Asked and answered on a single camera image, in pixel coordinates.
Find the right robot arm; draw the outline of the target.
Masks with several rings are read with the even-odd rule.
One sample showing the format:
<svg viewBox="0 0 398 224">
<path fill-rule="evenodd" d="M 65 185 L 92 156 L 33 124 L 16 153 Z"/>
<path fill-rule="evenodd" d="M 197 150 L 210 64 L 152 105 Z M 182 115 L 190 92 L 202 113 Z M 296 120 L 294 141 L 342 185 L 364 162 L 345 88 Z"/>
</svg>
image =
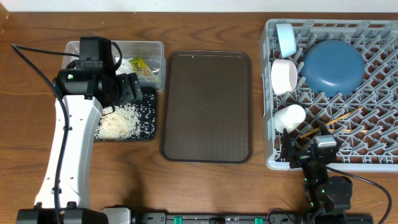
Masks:
<svg viewBox="0 0 398 224">
<path fill-rule="evenodd" d="M 302 215 L 302 223 L 346 223 L 345 211 L 351 208 L 352 181 L 343 176 L 328 175 L 327 165 L 336 159 L 338 143 L 323 128 L 321 136 L 306 151 L 294 149 L 289 133 L 283 130 L 280 157 L 291 169 L 301 168 L 305 177 L 305 195 L 312 208 Z"/>
</svg>

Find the dark blue plate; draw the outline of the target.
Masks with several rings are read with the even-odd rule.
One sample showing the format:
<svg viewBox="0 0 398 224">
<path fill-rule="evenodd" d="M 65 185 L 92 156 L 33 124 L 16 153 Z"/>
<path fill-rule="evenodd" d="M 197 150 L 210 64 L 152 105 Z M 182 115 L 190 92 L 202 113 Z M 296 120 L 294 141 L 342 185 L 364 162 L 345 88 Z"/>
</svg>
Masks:
<svg viewBox="0 0 398 224">
<path fill-rule="evenodd" d="M 325 40 L 305 54 L 300 75 L 315 93 L 333 97 L 350 95 L 364 78 L 364 60 L 359 51 L 341 40 Z"/>
</svg>

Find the white bowl with food residue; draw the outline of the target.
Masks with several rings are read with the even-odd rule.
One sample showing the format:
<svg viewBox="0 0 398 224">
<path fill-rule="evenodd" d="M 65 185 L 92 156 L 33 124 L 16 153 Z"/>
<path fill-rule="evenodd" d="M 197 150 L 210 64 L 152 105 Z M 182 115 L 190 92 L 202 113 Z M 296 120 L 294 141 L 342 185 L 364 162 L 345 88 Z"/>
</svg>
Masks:
<svg viewBox="0 0 398 224">
<path fill-rule="evenodd" d="M 295 90 L 298 73 L 291 60 L 275 59 L 271 67 L 272 89 L 277 96 Z"/>
</svg>

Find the yellow green snack wrapper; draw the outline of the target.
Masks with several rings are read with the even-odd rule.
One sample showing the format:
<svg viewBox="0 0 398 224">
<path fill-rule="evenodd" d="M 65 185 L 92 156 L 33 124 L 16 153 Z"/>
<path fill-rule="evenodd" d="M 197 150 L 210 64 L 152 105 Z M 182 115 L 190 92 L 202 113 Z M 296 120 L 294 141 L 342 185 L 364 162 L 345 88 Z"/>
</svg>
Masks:
<svg viewBox="0 0 398 224">
<path fill-rule="evenodd" d="M 141 56 L 137 56 L 128 60 L 131 64 L 132 69 L 139 75 L 143 77 L 153 77 L 154 74 Z"/>
</svg>

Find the light blue small bowl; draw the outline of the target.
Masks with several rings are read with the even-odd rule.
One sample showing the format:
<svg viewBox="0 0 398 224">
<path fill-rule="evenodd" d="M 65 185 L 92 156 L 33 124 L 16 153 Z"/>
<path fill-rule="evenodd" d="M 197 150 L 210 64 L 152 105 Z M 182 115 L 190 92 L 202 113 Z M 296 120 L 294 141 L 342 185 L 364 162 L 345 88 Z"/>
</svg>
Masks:
<svg viewBox="0 0 398 224">
<path fill-rule="evenodd" d="M 291 24 L 276 24 L 277 37 L 282 58 L 287 58 L 297 51 L 294 28 Z"/>
</svg>

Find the wooden chopstick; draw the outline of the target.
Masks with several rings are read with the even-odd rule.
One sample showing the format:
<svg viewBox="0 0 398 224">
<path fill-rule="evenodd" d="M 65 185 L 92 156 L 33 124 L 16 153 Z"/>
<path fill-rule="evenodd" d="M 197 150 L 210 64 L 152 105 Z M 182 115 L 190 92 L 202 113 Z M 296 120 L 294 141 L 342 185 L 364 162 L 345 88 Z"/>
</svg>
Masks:
<svg viewBox="0 0 398 224">
<path fill-rule="evenodd" d="M 347 118 L 348 116 L 352 115 L 353 113 L 355 113 L 357 111 L 361 111 L 363 108 L 364 108 L 363 106 L 360 106 L 359 108 L 357 108 L 357 109 L 355 109 L 353 111 L 350 111 L 349 113 L 346 113 L 346 114 L 344 114 L 344 115 L 342 115 L 342 116 L 340 116 L 340 117 L 338 117 L 336 119 L 333 119 L 333 120 L 327 122 L 325 125 L 330 125 L 330 124 L 333 124 L 333 123 L 335 123 L 335 122 L 337 122 L 339 120 Z M 309 136 L 309 135 L 311 135 L 311 134 L 313 134 L 313 133 L 315 133 L 317 131 L 320 131 L 320 130 L 321 130 L 321 127 L 316 128 L 316 129 L 311 129 L 309 132 L 301 135 L 300 138 L 305 138 L 305 137 L 307 137 L 307 136 Z"/>
<path fill-rule="evenodd" d="M 337 129 L 328 129 L 329 132 L 335 133 L 335 132 L 342 132 L 342 133 L 351 133 L 351 132 L 359 132 L 359 133 L 366 133 L 369 130 L 367 129 L 362 129 L 362 130 L 354 130 L 354 129 L 342 129 L 342 130 L 337 130 Z"/>
</svg>

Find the white paper cup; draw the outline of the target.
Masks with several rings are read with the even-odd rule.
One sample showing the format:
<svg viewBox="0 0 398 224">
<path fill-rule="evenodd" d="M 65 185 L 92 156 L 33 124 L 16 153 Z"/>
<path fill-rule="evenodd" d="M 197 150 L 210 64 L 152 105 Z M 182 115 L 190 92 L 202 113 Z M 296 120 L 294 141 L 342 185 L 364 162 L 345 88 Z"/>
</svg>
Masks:
<svg viewBox="0 0 398 224">
<path fill-rule="evenodd" d="M 274 113 L 275 130 L 283 133 L 294 131 L 306 118 L 305 110 L 300 105 L 287 106 Z"/>
</svg>

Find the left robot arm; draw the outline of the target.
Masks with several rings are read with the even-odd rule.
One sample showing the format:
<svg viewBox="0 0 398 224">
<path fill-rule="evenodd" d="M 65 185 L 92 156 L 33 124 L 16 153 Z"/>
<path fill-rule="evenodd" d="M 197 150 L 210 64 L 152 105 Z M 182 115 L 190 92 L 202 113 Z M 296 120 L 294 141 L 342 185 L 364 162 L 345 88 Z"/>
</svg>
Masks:
<svg viewBox="0 0 398 224">
<path fill-rule="evenodd" d="M 45 81 L 56 97 L 56 125 L 45 179 L 32 209 L 20 209 L 17 223 L 134 223 L 131 209 L 90 209 L 90 162 L 96 127 L 106 107 L 142 98 L 135 73 L 117 75 L 117 43 L 103 37 L 82 37 L 80 51 L 50 81 L 13 45 L 16 53 Z"/>
</svg>

